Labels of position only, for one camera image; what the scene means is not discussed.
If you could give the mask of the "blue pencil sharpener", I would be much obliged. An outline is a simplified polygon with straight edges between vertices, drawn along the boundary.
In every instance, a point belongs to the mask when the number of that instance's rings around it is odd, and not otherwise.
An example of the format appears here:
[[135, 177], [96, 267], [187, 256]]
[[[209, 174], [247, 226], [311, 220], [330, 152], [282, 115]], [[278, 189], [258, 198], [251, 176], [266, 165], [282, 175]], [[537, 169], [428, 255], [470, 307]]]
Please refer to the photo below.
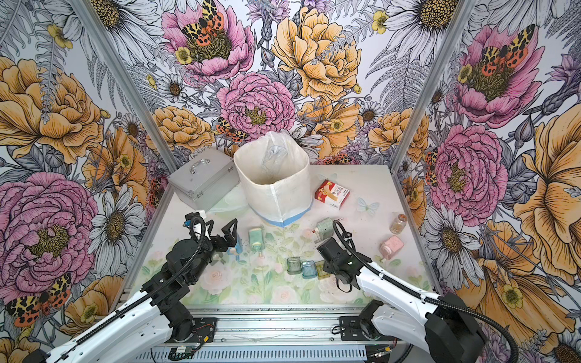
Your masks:
[[234, 247], [234, 253], [233, 253], [235, 255], [235, 259], [237, 262], [241, 261], [241, 255], [243, 254], [243, 252], [244, 252], [243, 243], [242, 243], [240, 236], [238, 235], [237, 236], [237, 243]]

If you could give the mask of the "translucent yellow shavings tray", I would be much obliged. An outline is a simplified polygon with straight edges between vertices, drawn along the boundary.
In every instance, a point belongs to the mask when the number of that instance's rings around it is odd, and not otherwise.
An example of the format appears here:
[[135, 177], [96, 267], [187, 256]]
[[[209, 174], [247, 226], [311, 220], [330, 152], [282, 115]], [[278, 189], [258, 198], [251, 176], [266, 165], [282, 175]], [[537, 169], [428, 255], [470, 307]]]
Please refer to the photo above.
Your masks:
[[319, 280], [323, 280], [323, 279], [329, 278], [331, 276], [331, 274], [329, 272], [325, 271], [324, 267], [325, 267], [324, 260], [316, 262], [316, 272], [317, 272], [317, 278]]

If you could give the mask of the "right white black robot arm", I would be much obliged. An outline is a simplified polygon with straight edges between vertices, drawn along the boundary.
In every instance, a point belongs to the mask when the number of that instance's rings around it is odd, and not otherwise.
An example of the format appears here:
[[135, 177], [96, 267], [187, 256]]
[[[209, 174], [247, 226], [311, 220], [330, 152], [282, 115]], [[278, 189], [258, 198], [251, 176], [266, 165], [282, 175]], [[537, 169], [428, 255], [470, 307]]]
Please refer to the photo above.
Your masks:
[[340, 285], [357, 289], [373, 300], [359, 314], [365, 337], [396, 337], [430, 354], [435, 362], [475, 362], [487, 344], [481, 325], [489, 325], [505, 337], [509, 362], [519, 360], [516, 340], [508, 329], [466, 306], [453, 293], [441, 296], [422, 290], [384, 270], [356, 251], [352, 234], [340, 221], [332, 222], [334, 234], [317, 250], [323, 269]]

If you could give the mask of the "translucent blue shavings tray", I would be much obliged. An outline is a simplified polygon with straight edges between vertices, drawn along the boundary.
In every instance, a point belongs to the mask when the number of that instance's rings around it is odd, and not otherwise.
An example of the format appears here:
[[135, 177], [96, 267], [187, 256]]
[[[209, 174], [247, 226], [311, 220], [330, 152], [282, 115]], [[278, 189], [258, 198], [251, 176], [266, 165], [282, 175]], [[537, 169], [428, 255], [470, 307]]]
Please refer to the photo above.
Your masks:
[[312, 279], [318, 276], [316, 263], [313, 260], [302, 261], [302, 278]]

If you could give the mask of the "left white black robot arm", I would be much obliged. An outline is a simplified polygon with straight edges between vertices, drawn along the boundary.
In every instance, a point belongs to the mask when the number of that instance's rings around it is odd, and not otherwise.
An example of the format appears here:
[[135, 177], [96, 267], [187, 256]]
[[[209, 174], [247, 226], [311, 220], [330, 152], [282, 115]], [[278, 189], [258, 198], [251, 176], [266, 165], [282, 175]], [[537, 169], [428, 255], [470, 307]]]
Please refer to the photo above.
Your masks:
[[189, 213], [184, 227], [189, 238], [166, 254], [161, 270], [141, 290], [89, 330], [55, 347], [38, 349], [26, 362], [125, 362], [168, 340], [183, 342], [196, 333], [195, 320], [182, 303], [201, 280], [216, 253], [237, 244], [237, 219], [213, 234], [212, 220]]

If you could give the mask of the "translucent green shavings tray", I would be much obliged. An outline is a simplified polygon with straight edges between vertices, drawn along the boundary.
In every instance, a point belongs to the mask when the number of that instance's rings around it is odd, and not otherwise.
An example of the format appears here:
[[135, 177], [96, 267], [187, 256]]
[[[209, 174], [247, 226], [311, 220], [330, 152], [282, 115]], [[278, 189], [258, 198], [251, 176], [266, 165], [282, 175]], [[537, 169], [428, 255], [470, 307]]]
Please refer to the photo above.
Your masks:
[[289, 275], [299, 275], [302, 273], [302, 263], [300, 257], [287, 258], [287, 273]]

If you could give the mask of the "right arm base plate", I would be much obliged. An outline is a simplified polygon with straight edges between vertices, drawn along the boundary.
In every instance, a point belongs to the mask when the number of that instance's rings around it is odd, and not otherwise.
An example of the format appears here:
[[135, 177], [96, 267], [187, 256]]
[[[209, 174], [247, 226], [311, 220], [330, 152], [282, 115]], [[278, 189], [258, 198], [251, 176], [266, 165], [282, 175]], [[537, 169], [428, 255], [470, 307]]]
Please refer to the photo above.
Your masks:
[[397, 341], [396, 337], [381, 334], [370, 322], [362, 322], [359, 316], [340, 316], [331, 332], [340, 335], [342, 341]]

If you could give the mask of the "teal square pencil sharpener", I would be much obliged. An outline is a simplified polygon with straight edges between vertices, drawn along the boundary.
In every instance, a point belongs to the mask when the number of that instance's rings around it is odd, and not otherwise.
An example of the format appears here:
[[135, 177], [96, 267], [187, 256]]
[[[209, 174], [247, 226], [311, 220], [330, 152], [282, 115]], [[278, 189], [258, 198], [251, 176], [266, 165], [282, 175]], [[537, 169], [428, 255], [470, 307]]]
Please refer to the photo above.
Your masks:
[[251, 250], [255, 253], [262, 254], [264, 250], [263, 230], [260, 227], [251, 228], [248, 231], [248, 238]]

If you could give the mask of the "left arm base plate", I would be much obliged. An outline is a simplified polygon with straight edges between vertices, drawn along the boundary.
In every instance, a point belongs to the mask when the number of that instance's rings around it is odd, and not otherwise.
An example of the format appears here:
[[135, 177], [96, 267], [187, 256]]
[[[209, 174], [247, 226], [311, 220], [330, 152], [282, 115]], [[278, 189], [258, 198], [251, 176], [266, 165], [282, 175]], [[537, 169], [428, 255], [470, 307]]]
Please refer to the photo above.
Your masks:
[[178, 323], [166, 343], [212, 343], [216, 333], [217, 318], [192, 318]]

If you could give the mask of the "grey-green pencil sharpener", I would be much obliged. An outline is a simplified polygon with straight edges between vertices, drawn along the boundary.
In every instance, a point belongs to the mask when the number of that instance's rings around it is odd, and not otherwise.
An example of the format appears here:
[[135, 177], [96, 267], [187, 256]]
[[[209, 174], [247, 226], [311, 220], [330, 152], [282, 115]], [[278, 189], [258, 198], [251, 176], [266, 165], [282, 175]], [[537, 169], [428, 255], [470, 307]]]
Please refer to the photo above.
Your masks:
[[316, 223], [312, 233], [317, 241], [326, 240], [334, 235], [334, 221], [331, 218], [323, 219]]

